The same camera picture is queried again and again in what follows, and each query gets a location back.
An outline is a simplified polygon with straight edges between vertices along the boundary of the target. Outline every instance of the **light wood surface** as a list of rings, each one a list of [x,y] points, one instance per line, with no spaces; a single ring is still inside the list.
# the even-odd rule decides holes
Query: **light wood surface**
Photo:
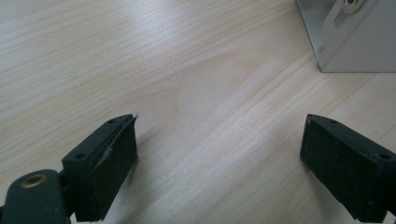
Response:
[[[305,116],[396,151],[395,87],[320,73],[293,0],[3,0],[0,202],[137,113],[139,163],[103,223],[358,223],[299,160]]]

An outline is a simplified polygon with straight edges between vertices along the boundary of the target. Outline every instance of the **tabletop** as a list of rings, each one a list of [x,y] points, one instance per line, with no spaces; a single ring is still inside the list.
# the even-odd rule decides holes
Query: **tabletop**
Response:
[[[321,73],[294,0],[3,0],[0,80],[1,203],[139,116],[101,223],[359,223],[299,159],[306,115],[396,152],[396,75]]]

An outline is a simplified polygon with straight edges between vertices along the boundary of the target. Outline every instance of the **wooden table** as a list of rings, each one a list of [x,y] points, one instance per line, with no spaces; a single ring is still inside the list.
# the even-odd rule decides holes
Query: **wooden table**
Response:
[[[305,116],[396,151],[395,103],[395,74],[319,72],[293,0],[0,2],[1,203],[133,113],[103,223],[358,223],[299,160]]]

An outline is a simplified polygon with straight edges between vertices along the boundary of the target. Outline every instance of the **silver metal object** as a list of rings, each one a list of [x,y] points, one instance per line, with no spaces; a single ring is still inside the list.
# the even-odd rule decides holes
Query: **silver metal object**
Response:
[[[396,0],[296,0],[322,72],[396,72]]]

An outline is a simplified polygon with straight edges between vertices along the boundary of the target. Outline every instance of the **wood grain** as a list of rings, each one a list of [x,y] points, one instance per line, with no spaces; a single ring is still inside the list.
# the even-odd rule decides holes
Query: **wood grain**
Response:
[[[293,0],[3,0],[0,80],[0,202],[139,115],[103,223],[358,223],[299,160],[306,114],[396,152],[395,74],[320,73]]]

